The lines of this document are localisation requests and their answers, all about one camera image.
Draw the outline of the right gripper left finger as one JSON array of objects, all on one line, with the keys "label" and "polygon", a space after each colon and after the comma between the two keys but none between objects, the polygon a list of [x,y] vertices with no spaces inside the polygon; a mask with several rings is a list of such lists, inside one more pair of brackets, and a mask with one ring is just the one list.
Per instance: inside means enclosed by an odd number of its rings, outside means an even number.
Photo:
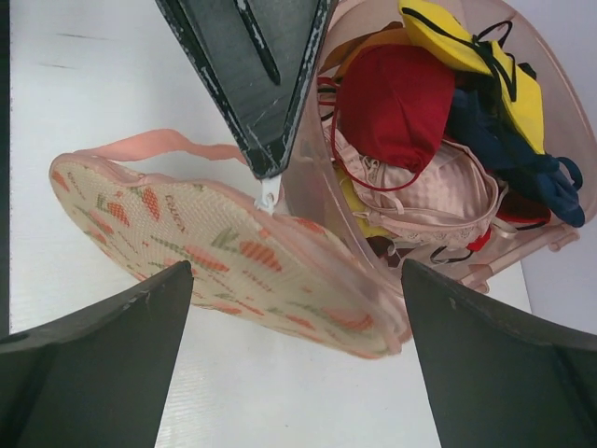
[{"label": "right gripper left finger", "polygon": [[179,261],[2,339],[2,446],[154,446],[192,288],[190,264]]}]

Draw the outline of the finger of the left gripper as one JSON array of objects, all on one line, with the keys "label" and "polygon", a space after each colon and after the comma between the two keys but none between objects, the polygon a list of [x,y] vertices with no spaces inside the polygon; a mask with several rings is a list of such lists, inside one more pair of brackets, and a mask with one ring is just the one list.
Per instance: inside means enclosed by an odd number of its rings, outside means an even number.
[{"label": "finger of the left gripper", "polygon": [[336,2],[158,0],[255,178],[289,164]]}]

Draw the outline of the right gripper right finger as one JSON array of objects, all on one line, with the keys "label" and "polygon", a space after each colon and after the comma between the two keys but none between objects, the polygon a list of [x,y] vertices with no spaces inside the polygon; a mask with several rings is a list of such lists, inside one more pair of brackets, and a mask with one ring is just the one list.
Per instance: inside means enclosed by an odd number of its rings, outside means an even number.
[{"label": "right gripper right finger", "polygon": [[593,447],[596,337],[414,260],[402,286],[444,447]]}]

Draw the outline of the floral mesh laundry bag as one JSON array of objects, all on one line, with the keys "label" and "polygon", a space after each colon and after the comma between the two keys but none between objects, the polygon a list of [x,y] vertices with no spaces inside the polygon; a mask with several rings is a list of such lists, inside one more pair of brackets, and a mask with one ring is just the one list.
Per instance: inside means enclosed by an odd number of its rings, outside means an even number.
[{"label": "floral mesh laundry bag", "polygon": [[129,168],[173,151],[239,160],[230,145],[198,145],[153,130],[58,156],[49,180],[64,212],[140,280],[190,263],[191,301],[362,358],[400,352],[411,330],[402,298],[333,232],[214,180]]}]

